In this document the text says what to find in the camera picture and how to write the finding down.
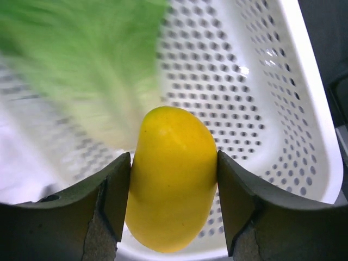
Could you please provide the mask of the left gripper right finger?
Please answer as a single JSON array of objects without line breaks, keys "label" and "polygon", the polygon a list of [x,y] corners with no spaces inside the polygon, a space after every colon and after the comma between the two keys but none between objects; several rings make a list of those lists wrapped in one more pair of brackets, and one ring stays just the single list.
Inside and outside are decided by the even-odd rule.
[{"label": "left gripper right finger", "polygon": [[287,192],[217,154],[227,252],[234,260],[347,260],[347,206]]}]

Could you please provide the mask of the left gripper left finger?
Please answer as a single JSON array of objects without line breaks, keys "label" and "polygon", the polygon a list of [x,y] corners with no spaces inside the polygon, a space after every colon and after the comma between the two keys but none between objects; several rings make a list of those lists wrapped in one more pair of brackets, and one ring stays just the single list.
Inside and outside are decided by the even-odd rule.
[{"label": "left gripper left finger", "polygon": [[1,260],[114,260],[131,156],[37,203],[1,204]]}]

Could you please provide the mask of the yellow lemon fruit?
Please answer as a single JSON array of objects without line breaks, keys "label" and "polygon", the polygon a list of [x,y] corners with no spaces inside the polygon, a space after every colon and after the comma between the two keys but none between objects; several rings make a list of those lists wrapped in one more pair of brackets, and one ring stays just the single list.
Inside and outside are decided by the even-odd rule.
[{"label": "yellow lemon fruit", "polygon": [[209,129],[176,107],[143,119],[130,172],[126,225],[142,245],[177,252],[199,234],[217,188],[217,148]]}]

